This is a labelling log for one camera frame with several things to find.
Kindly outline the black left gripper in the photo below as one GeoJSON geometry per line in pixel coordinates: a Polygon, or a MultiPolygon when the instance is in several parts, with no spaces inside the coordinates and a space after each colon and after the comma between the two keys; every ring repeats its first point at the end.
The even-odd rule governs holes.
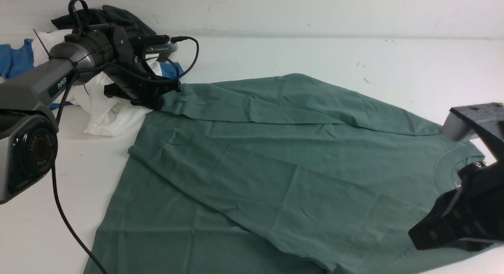
{"type": "Polygon", "coordinates": [[[179,80],[156,75],[146,60],[133,51],[126,31],[115,24],[99,24],[85,27],[85,48],[94,66],[85,69],[85,82],[104,73],[113,83],[106,85],[103,94],[107,98],[127,100],[133,106],[160,110],[162,95],[180,92],[179,80]]]}

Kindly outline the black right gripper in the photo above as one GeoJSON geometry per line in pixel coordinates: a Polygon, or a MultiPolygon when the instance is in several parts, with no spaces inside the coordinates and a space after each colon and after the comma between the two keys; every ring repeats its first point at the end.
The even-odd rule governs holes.
{"type": "Polygon", "coordinates": [[[495,163],[459,170],[461,187],[443,193],[427,217],[409,230],[417,250],[479,252],[503,242],[503,140],[492,135],[481,140],[495,163]]]}

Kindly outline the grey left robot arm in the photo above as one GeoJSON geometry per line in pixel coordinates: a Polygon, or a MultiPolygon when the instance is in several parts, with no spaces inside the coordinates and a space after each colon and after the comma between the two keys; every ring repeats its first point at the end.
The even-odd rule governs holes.
{"type": "Polygon", "coordinates": [[[83,85],[99,73],[107,98],[134,106],[162,107],[162,95],[179,91],[178,78],[156,76],[147,54],[159,54],[185,37],[154,35],[128,38],[114,24],[72,30],[49,52],[49,60],[1,84],[0,202],[5,204],[43,178],[58,149],[58,120],[49,106],[72,85],[83,85]]]}

